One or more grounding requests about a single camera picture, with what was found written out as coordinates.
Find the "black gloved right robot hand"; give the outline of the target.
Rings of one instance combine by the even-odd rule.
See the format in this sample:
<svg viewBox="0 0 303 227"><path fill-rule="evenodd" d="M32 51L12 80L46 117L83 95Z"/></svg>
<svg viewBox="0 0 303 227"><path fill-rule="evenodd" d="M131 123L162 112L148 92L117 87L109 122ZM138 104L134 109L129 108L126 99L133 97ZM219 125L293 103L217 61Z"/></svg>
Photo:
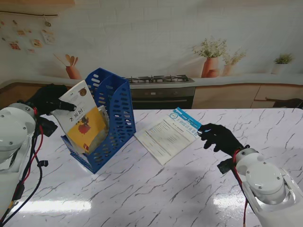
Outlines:
<svg viewBox="0 0 303 227"><path fill-rule="evenodd" d="M204 149L214 145L214 152L222 151L231 157L237 150L244 149L233 133L222 125L209 123L202 125L197 132L201 140L205 142Z"/></svg>

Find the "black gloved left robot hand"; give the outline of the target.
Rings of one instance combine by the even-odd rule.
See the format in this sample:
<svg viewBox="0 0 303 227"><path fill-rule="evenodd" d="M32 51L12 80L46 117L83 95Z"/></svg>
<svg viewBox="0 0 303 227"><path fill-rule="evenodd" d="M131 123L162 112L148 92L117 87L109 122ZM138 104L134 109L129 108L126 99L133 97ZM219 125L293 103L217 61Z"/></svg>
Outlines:
<svg viewBox="0 0 303 227"><path fill-rule="evenodd" d="M49 84L38 89L25 104L37 109L38 115L50 115L55 110L73 112L76 105L60 100L60 97L68 91L65 85Z"/></svg>

